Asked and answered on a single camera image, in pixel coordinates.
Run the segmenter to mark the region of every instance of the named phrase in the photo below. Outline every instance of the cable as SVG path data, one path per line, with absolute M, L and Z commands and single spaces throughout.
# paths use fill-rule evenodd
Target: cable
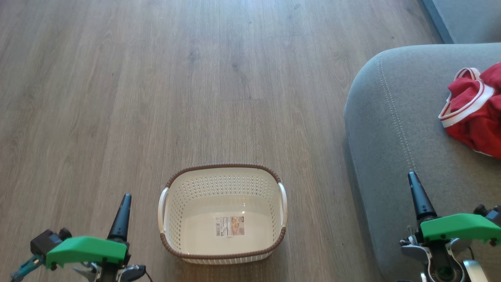
M 145 271 L 145 272 L 146 272 L 146 275 L 148 275 L 148 278 L 150 279 L 150 282 L 153 282 L 153 279 L 151 279 L 150 274 L 147 271 Z
M 471 249 L 470 246 L 468 247 L 468 249 L 470 250 L 470 253 L 471 253 L 471 260 L 475 260 L 475 256 L 473 255 L 473 250 Z

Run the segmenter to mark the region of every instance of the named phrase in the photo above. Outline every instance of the laundry basket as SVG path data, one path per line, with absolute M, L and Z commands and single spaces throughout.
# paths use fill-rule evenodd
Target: laundry basket
M 234 264 L 268 257 L 284 238 L 287 198 L 260 165 L 193 167 L 175 174 L 158 203 L 165 248 L 191 263 Z

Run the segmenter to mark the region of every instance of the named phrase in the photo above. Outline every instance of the basket handle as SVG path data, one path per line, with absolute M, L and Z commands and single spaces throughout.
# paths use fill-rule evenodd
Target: basket handle
M 160 200 L 158 201 L 158 229 L 160 230 L 160 234 L 165 232 L 165 229 L 163 228 L 163 215 L 165 210 L 165 198 L 167 196 L 168 189 L 168 187 L 163 189 L 162 194 L 160 195 Z
M 282 218 L 282 227 L 287 226 L 287 195 L 285 194 L 285 188 L 281 182 L 278 182 L 280 187 L 280 193 L 282 195 L 282 212 L 284 217 Z

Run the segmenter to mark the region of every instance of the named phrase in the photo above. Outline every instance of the basket label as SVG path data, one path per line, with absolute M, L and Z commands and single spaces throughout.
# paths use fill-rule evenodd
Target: basket label
M 245 217 L 215 217 L 216 237 L 232 237 L 245 235 Z

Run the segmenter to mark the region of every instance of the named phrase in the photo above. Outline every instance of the sofa cushion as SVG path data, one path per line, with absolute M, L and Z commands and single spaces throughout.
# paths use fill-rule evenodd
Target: sofa cushion
M 501 205 L 501 160 L 449 137 L 438 115 L 448 84 L 463 67 L 480 71 L 501 61 L 501 44 L 427 45 L 388 50 L 355 78 L 345 107 L 347 138 L 372 245 L 388 281 L 419 280 L 423 267 L 400 253 L 416 226 L 407 173 L 416 171 L 440 216 Z M 501 252 L 475 244 L 491 277 Z
M 423 0 L 445 43 L 501 41 L 501 1 Z

